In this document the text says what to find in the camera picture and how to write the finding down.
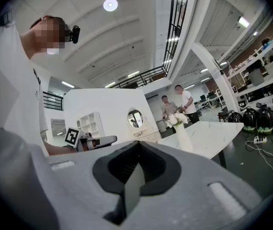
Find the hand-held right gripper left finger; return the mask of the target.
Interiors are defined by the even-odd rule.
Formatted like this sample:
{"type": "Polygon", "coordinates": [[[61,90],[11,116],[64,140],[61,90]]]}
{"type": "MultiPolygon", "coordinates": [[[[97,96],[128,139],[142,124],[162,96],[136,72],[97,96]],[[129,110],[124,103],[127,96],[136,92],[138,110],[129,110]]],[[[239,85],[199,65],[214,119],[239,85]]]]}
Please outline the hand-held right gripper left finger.
{"type": "Polygon", "coordinates": [[[81,153],[49,156],[47,195],[60,230],[137,230],[139,212],[127,216],[125,184],[138,141],[81,153]]]}

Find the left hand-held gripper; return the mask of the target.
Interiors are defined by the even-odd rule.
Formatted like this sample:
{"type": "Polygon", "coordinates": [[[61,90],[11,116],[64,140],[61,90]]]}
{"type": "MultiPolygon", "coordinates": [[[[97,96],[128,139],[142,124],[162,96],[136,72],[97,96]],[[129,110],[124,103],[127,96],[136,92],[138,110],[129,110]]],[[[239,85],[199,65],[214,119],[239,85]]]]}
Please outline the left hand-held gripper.
{"type": "Polygon", "coordinates": [[[103,148],[112,145],[117,141],[117,136],[106,136],[94,139],[91,133],[72,127],[68,127],[65,142],[76,152],[93,150],[94,148],[103,148]]]}

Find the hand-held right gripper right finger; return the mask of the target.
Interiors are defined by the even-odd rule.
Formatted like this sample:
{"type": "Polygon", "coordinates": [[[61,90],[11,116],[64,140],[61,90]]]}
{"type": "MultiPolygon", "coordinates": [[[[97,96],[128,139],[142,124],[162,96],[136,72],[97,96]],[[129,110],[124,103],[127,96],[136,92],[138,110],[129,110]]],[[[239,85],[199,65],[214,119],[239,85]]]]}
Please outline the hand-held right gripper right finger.
{"type": "Polygon", "coordinates": [[[165,193],[140,196],[145,184],[137,165],[126,183],[128,230],[243,230],[263,212],[263,200],[244,180],[216,162],[160,146],[181,165],[177,182],[165,193]]]}

